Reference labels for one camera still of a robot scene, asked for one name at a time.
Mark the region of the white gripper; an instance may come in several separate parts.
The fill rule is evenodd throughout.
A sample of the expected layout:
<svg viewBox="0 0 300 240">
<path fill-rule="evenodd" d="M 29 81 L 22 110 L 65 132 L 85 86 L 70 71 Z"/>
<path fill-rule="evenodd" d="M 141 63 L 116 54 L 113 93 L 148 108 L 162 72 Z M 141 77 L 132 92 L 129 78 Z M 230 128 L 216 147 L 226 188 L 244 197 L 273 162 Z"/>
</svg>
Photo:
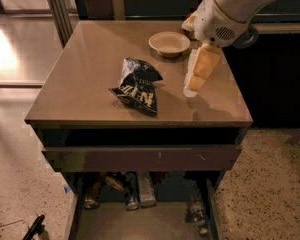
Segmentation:
<svg viewBox="0 0 300 240">
<path fill-rule="evenodd" d="M 203 0 L 181 27 L 186 31 L 194 31 L 197 40 L 206 42 L 198 49 L 193 49 L 189 56 L 183 88 L 183 94 L 189 98 L 198 94 L 220 62 L 219 47 L 243 49 L 253 45 L 259 37 L 249 22 L 241 23 L 229 18 L 215 0 Z"/>
</svg>

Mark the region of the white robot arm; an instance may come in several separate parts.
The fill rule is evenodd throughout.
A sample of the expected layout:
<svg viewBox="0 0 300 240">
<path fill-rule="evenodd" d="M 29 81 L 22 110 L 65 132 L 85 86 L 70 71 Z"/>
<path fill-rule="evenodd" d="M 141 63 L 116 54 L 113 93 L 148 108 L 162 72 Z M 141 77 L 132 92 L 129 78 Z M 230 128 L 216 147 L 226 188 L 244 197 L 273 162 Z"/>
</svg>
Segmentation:
<svg viewBox="0 0 300 240">
<path fill-rule="evenodd" d="M 221 60 L 221 49 L 245 48 L 258 37 L 251 19 L 275 0 L 203 0 L 182 23 L 202 45 L 191 51 L 183 94 L 195 97 Z"/>
</svg>

